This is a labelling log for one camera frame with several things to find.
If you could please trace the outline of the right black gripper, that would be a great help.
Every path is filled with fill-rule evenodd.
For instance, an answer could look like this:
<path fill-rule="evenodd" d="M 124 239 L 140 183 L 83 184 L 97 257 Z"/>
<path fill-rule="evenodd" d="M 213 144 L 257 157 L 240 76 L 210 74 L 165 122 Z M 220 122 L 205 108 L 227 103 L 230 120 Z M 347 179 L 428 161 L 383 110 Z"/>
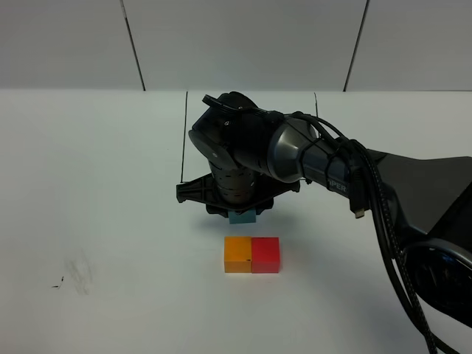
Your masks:
<path fill-rule="evenodd" d="M 299 182 L 284 183 L 247 167 L 222 170 L 213 163 L 211 173 L 176 186 L 178 202 L 204 204 L 211 215 L 229 217 L 254 210 L 257 215 L 272 209 L 274 199 L 286 192 L 299 192 Z"/>

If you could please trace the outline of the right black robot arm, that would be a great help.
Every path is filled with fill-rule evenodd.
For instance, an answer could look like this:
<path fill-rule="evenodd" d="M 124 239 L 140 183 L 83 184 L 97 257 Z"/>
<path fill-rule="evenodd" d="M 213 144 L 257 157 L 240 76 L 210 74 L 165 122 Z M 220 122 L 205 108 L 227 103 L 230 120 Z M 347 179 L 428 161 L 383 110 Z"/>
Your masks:
<path fill-rule="evenodd" d="M 370 150 L 300 111 L 259 108 L 241 93 L 205 96 L 189 132 L 210 173 L 176 188 L 179 202 L 210 214 L 261 213 L 274 198 L 316 183 L 381 224 L 385 254 L 399 259 L 413 291 L 471 324 L 471 159 L 413 159 Z"/>

